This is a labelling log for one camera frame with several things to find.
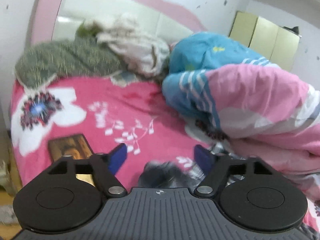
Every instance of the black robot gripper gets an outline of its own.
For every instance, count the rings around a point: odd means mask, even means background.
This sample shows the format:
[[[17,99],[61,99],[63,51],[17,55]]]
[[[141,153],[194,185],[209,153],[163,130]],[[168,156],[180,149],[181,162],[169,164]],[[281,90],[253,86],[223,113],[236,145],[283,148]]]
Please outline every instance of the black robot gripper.
[[[194,192],[129,193],[114,176],[126,159],[124,144],[87,160],[62,157],[15,197],[23,228],[15,239],[308,239],[297,229],[307,199],[279,172],[259,158],[234,160],[200,145],[194,155],[206,175]],[[95,187],[76,174],[91,174]],[[230,175],[244,179],[226,186]]]

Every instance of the wooden floor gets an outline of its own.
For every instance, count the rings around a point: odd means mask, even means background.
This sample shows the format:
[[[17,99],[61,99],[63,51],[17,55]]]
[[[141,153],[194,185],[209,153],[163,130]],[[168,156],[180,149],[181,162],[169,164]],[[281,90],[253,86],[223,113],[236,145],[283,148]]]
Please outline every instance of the wooden floor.
[[[21,180],[18,172],[18,168],[13,157],[12,151],[10,151],[11,157],[11,166],[10,166],[10,174],[11,178],[17,187],[18,190],[21,189]],[[2,205],[10,205],[12,204],[13,197],[9,196],[3,189],[0,187],[0,206]],[[19,225],[12,225],[12,226],[4,226],[0,225],[0,236],[4,240],[12,239],[19,231],[21,227]]]

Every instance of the pink comforter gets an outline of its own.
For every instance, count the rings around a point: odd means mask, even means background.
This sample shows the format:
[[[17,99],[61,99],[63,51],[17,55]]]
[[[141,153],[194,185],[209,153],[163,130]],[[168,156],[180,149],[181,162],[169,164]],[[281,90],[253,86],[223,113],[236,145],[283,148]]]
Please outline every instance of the pink comforter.
[[[127,188],[137,185],[151,161],[192,165],[198,142],[185,132],[185,122],[152,83],[125,88],[104,78],[70,78],[28,96],[15,84],[12,96],[12,142],[23,185],[51,164],[47,144],[53,138],[83,133],[94,152],[109,152],[125,143],[128,158],[117,173]]]

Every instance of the gray plastic housing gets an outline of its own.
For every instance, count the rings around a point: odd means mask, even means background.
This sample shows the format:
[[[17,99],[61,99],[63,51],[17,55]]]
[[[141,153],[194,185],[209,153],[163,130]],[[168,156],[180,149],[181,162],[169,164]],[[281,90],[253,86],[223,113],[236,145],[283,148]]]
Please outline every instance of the gray plastic housing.
[[[245,230],[226,219],[214,201],[186,188],[133,188],[109,199],[92,221],[61,234],[22,230],[15,240],[309,240],[298,229],[282,233]]]

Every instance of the beige wardrobe door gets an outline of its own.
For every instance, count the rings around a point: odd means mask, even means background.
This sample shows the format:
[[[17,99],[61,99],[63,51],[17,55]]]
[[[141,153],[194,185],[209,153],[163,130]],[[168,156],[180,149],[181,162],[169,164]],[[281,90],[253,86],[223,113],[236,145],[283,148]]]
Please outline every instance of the beige wardrobe door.
[[[274,23],[259,17],[249,48],[270,59],[278,29],[279,27]]]
[[[230,38],[249,47],[257,19],[258,17],[253,14],[237,12]]]
[[[300,37],[288,30],[279,28],[276,44],[270,61],[278,64],[282,69],[292,69],[294,55],[298,49]]]

